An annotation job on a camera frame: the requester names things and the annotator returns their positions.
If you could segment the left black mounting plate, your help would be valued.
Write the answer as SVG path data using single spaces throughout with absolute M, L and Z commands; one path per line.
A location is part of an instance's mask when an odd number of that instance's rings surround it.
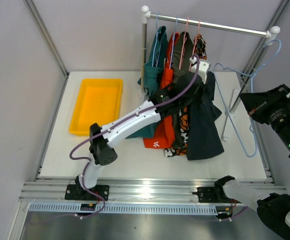
M 110 193 L 110 186 L 109 185 L 96 185 L 94 188 L 90 189 L 91 192 L 101 196 L 105 201 L 108 200 L 109 193 Z M 65 200 L 70 201 L 98 201 L 100 200 L 99 197 L 90 194 L 85 189 L 80 186 L 76 186 L 75 184 L 69 184 L 66 187 L 65 191 Z

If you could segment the pink hanger of olive shorts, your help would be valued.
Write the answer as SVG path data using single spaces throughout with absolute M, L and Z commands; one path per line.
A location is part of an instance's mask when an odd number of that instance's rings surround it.
M 186 25 L 185 25 L 185 31 L 184 31 L 183 40 L 182 40 L 182 48 L 181 48 L 181 53 L 180 53 L 179 66 L 178 66 L 178 69 L 180 69 L 180 70 L 182 68 L 184 54 L 185 54 L 185 44 L 186 44 L 186 41 L 187 41 L 188 21 L 189 21 L 189 17 L 187 16 Z

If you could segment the blue hanger of orange shorts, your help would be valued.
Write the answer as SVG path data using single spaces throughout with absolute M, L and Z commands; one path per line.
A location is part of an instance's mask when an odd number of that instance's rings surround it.
M 172 45 L 171 45 L 169 69 L 171 69 L 171 67 L 172 67 L 173 53 L 174 53 L 174 46 L 175 46 L 175 35 L 176 35 L 176 30 L 177 30 L 177 24 L 178 24 L 178 15 L 176 15 L 175 26 L 174 26 L 174 31 L 173 31 L 173 35 L 172 35 Z

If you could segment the pink hanger of camouflage shorts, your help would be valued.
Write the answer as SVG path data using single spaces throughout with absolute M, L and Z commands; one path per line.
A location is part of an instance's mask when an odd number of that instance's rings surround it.
M 191 71 L 191 68 L 192 68 L 192 64 L 193 64 L 193 55 L 196 51 L 196 46 L 197 46 L 197 43 L 198 43 L 198 35 L 199 35 L 199 31 L 200 31 L 200 24 L 201 24 L 201 19 L 198 20 L 198 25 L 197 25 L 197 32 L 196 32 L 196 36 L 194 37 L 194 40 L 193 40 L 193 49 L 192 49 L 192 54 L 191 54 L 191 57 L 189 59 L 189 68 L 188 68 L 188 71 L 190 72 Z

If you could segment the blue wire hanger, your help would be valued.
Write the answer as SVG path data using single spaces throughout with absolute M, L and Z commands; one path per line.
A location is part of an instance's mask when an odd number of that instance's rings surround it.
M 239 74 L 239 75 L 241 75 L 241 76 L 243 76 L 243 77 L 247 77 L 248 78 L 248 80 L 247 80 L 247 83 L 244 83 L 243 84 L 243 86 L 244 87 L 250 87 L 250 91 L 251 91 L 251 93 L 253 93 L 254 92 L 254 87 L 253 87 L 253 85 L 254 85 L 254 78 L 256 77 L 256 75 L 258 74 L 258 72 L 266 65 L 266 64 L 268 64 L 274 57 L 276 57 L 278 54 L 279 54 L 279 52 L 281 51 L 281 48 L 282 48 L 282 42 L 281 42 L 281 40 L 279 40 L 279 39 L 274 39 L 274 40 L 271 40 L 271 41 L 269 41 L 268 43 L 265 43 L 264 45 L 263 45 L 263 49 L 267 49 L 269 46 L 271 46 L 274 42 L 277 42 L 278 43 L 278 48 L 277 48 L 277 50 L 276 50 L 276 52 L 275 52 L 275 54 L 273 55 L 273 56 L 271 56 L 267 61 L 265 61 L 264 63 L 261 63 L 260 64 L 260 66 L 258 67 L 258 68 L 256 68 L 251 74 L 246 74 L 246 73 L 242 73 L 242 72 L 239 72 L 239 71 L 236 71 L 236 70 L 234 70 L 234 69 L 232 69 L 232 68 L 229 68 L 229 67 L 224 67 L 221 63 L 216 63 L 215 65 L 214 65 L 214 67 L 213 67 L 213 69 L 212 69 L 212 73 L 214 74 L 215 73 L 215 68 L 217 67 L 217 66 L 220 66 L 223 70 L 230 70 L 231 72 L 234 72 L 234 73 L 236 73 L 236 74 Z M 242 141 L 242 138 L 241 138 L 241 136 L 240 136 L 240 133 L 239 133 L 239 131 L 238 131 L 238 129 L 237 129 L 237 127 L 236 127 L 236 125 L 235 125 L 235 117 L 236 117 L 236 110 L 234 110 L 234 111 L 231 111 L 230 110 L 230 108 L 232 107 L 231 105 L 230 106 L 227 106 L 226 104 L 225 104 L 225 100 L 224 100 L 224 97 L 223 97 L 223 94 L 222 94 L 222 91 L 221 91 L 221 89 L 220 89 L 220 87 L 219 87 L 219 83 L 218 83 L 218 80 L 217 80 L 217 77 L 215 76 L 215 84 L 217 85 L 217 89 L 218 89 L 218 92 L 219 92 L 219 94 L 220 94 L 220 98 L 221 98 L 221 100 L 222 100 L 222 103 L 223 103 L 223 105 L 224 105 L 224 108 L 225 108 L 225 114 L 226 114 L 226 119 L 225 119 L 225 124 L 224 124 L 224 128 L 223 128 L 223 132 L 222 132 L 222 139 L 223 139 L 223 141 L 227 141 L 229 138 L 226 136 L 226 134 L 228 134 L 229 133 L 229 127 L 228 127 L 228 125 L 229 125 L 229 122 L 231 123 L 231 125 L 232 125 L 232 127 L 233 127 L 233 130 L 234 130 L 234 132 L 235 132 L 235 134 L 236 134 L 236 136 L 237 136 L 237 138 L 238 138 L 238 140 L 239 140 L 239 142 L 240 142 L 240 145 L 241 145 L 241 147 L 242 147 L 242 149 L 243 149 L 243 151 L 244 151 L 244 153 L 245 153 L 245 155 L 248 157 L 248 158 L 253 158 L 256 154 L 257 154 L 257 152 L 258 152 L 258 143 L 257 143 L 257 136 L 256 136 L 256 133 L 255 133 L 255 131 L 254 131 L 254 121 L 253 120 L 251 120 L 251 123 L 250 123 L 250 126 L 249 126 L 249 131 L 251 132 L 251 134 L 253 135 L 253 140 L 254 140 L 254 146 L 255 146 L 255 150 L 254 150 L 254 153 L 253 154 L 248 154 L 248 152 L 247 152 L 247 149 L 246 149 L 246 147 L 245 147 L 245 145 L 244 145 L 244 143 L 243 143 L 243 141 Z

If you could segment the black mounting plate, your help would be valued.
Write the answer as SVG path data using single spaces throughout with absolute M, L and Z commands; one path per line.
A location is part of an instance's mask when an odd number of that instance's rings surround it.
M 196 191 L 191 193 L 197 196 L 200 203 L 231 203 L 232 200 L 228 198 L 223 189 L 219 187 L 200 186 Z
M 108 200 L 109 193 L 110 193 L 110 186 L 109 185 L 96 185 L 94 188 L 90 189 L 91 192 L 101 196 L 105 201 Z M 66 187 L 65 191 L 65 200 L 70 201 L 98 201 L 100 200 L 99 197 L 90 194 L 85 189 L 80 186 L 76 186 L 75 184 L 69 184 Z

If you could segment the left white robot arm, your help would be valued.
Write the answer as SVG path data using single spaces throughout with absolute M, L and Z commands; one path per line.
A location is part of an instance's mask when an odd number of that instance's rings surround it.
M 200 98 L 202 88 L 203 81 L 199 74 L 187 72 L 177 83 L 171 83 L 158 90 L 135 110 L 120 119 L 103 126 L 92 124 L 89 128 L 89 138 L 79 144 L 81 147 L 89 143 L 89 156 L 84 157 L 87 161 L 86 166 L 76 178 L 78 185 L 76 194 L 82 200 L 90 199 L 104 166 L 118 158 L 115 146 L 142 128 L 176 114 L 194 99 Z

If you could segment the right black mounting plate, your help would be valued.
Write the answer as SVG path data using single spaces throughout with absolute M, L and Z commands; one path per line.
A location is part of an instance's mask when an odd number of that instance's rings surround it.
M 196 191 L 191 193 L 197 196 L 200 203 L 231 203 L 232 200 L 228 198 L 223 189 L 219 187 L 200 186 Z

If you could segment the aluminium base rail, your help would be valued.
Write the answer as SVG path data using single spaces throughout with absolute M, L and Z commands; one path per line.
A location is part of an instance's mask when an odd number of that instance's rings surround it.
M 37 179 L 23 184 L 18 200 L 20 202 L 64 202 L 67 185 L 74 184 L 72 179 Z M 162 204 L 189 205 L 199 202 L 192 194 L 198 187 L 212 187 L 213 180 L 161 180 L 100 179 L 100 185 L 109 186 L 107 203 L 117 204 Z

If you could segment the olive green shorts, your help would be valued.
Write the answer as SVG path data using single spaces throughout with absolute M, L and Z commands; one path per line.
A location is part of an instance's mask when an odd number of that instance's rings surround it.
M 174 49 L 173 49 L 171 69 L 173 70 L 173 83 L 175 85 L 177 84 L 179 78 L 189 71 L 189 65 L 190 65 L 189 59 L 192 55 L 193 46 L 194 46 L 193 41 L 191 40 L 190 34 L 187 32 L 186 34 L 187 40 L 185 43 L 183 63 L 182 63 L 181 69 L 179 69 L 183 35 L 184 35 L 184 31 L 181 32 L 181 34 L 179 35 L 179 38 L 177 39 L 176 44 L 174 45 Z M 174 136 L 175 136 L 175 140 L 172 143 L 172 147 L 174 149 L 179 149 L 183 145 L 183 137 L 181 136 L 181 125 L 180 125 L 179 115 L 180 115 L 180 110 L 178 110 L 176 114 L 172 115 L 172 126 L 174 129 Z

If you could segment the yellow plastic tray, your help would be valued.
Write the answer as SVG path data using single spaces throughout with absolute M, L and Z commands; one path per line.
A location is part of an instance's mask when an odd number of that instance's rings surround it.
M 69 133 L 88 136 L 92 124 L 103 126 L 117 120 L 120 115 L 122 93 L 122 79 L 83 79 L 69 124 Z

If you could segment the dark navy shorts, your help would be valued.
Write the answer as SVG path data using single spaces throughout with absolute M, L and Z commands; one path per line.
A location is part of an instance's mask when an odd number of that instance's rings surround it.
M 200 102 L 193 102 L 189 113 L 189 137 L 186 158 L 189 161 L 206 160 L 224 152 L 215 121 L 222 115 L 213 103 L 216 78 L 208 72 L 205 91 Z

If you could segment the orange camouflage pattern shorts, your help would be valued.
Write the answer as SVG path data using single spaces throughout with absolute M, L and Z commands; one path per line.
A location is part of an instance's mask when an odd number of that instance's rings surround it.
M 198 35 L 198 42 L 195 49 L 195 54 L 198 55 L 200 59 L 207 59 L 207 53 L 206 53 L 206 41 L 203 39 L 202 35 Z M 189 132 L 190 132 L 190 120 L 189 120 L 189 107 L 184 107 L 179 110 L 179 123 L 180 123 L 180 132 L 182 136 L 182 147 L 181 148 L 166 148 L 164 150 L 165 156 L 168 157 L 174 157 L 174 156 L 180 156 L 185 155 L 187 153 L 187 146 L 188 146 L 188 138 L 189 138 Z

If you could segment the teal shorts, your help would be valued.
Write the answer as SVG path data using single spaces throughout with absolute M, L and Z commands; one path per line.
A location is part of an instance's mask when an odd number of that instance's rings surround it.
M 166 58 L 166 50 L 168 46 L 167 40 L 167 33 L 166 33 L 166 26 L 160 26 L 160 35 L 159 35 L 159 62 L 157 67 L 152 66 L 152 59 L 153 59 L 153 50 L 155 44 L 155 37 L 152 42 L 152 47 L 150 50 L 150 55 L 148 61 L 144 65 L 143 70 L 143 85 L 144 88 L 147 90 L 148 96 L 151 97 L 154 95 L 157 90 L 160 88 L 160 81 L 161 77 L 164 72 L 164 61 Z M 141 128 L 140 130 L 136 131 L 135 133 L 128 136 L 128 139 L 133 138 L 153 138 L 156 128 L 158 127 L 160 122 L 152 123 L 148 126 Z

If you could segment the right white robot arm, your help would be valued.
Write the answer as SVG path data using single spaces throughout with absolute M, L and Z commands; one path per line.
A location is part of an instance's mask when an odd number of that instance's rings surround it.
M 248 115 L 257 123 L 270 125 L 290 152 L 290 88 L 282 84 L 266 92 L 242 93 L 240 99 Z M 290 240 L 290 195 L 264 195 L 228 175 L 214 183 L 213 196 L 219 202 L 233 199 L 244 204 L 270 230 Z

